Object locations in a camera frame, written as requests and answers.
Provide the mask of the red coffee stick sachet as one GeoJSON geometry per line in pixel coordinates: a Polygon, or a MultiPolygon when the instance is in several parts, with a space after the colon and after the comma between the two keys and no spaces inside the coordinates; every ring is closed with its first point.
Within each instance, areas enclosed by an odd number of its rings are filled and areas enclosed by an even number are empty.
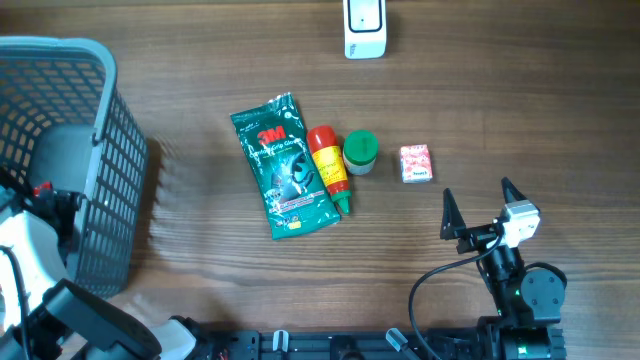
{"type": "Polygon", "coordinates": [[[33,188],[33,195],[36,197],[49,196],[54,193],[53,185],[47,181],[33,188]]]}

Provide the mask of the green 3M gloves packet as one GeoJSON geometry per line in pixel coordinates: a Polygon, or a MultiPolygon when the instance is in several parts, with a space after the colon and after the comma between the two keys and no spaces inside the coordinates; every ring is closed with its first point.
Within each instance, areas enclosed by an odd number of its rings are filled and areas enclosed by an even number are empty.
{"type": "Polygon", "coordinates": [[[292,94],[280,94],[230,119],[274,240],[305,235],[341,220],[312,159],[292,94]]]}

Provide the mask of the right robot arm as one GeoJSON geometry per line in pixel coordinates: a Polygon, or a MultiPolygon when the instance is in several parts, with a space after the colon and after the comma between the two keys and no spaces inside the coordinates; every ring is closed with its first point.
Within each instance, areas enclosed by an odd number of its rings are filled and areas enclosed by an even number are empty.
{"type": "Polygon", "coordinates": [[[443,359],[540,359],[567,357],[561,321],[568,280],[543,262],[526,264],[518,246],[535,234],[540,210],[508,178],[501,180],[505,205],[492,223],[468,227],[453,193],[443,193],[440,237],[457,240],[460,254],[476,262],[498,314],[470,328],[431,330],[429,343],[443,359]]]}

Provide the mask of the small red white box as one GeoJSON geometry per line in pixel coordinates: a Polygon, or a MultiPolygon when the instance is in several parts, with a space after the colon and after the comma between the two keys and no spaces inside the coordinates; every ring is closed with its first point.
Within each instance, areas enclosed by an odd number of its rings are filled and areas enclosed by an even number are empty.
{"type": "Polygon", "coordinates": [[[400,165],[404,183],[428,182],[433,178],[431,156],[426,144],[402,146],[400,165]]]}

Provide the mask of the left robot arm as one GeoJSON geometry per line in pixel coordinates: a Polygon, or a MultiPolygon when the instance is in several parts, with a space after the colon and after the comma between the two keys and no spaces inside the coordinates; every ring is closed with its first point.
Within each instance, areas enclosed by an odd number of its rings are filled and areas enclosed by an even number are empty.
{"type": "Polygon", "coordinates": [[[174,316],[147,328],[70,280],[59,243],[72,235],[83,200],[1,172],[2,358],[56,359],[74,334],[85,340],[78,359],[206,358],[192,320],[174,316]]]}

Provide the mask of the red sauce bottle green cap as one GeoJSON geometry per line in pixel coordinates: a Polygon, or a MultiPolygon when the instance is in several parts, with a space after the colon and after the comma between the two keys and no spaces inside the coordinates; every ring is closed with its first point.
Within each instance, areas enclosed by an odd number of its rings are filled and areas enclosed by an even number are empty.
{"type": "Polygon", "coordinates": [[[328,125],[312,128],[307,133],[307,143],[331,200],[343,214],[349,215],[352,193],[341,148],[333,128],[328,125]]]}

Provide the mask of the green lid jar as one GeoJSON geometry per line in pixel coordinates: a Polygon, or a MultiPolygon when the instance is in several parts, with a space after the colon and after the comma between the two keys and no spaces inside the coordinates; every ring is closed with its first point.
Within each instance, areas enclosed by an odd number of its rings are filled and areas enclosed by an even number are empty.
{"type": "Polygon", "coordinates": [[[344,140],[343,160],[346,169],[352,175],[369,173],[377,159],[379,142],[377,137],[368,130],[351,132],[344,140]]]}

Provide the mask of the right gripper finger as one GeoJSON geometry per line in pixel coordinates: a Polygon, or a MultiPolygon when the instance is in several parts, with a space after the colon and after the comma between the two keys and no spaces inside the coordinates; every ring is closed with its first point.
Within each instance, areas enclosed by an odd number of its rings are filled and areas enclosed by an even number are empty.
{"type": "Polygon", "coordinates": [[[454,195],[449,188],[443,191],[443,216],[440,238],[458,239],[464,235],[467,227],[459,211],[454,195]]]}
{"type": "Polygon", "coordinates": [[[501,179],[501,187],[506,204],[524,201],[526,199],[526,196],[516,188],[508,177],[501,179]]]}

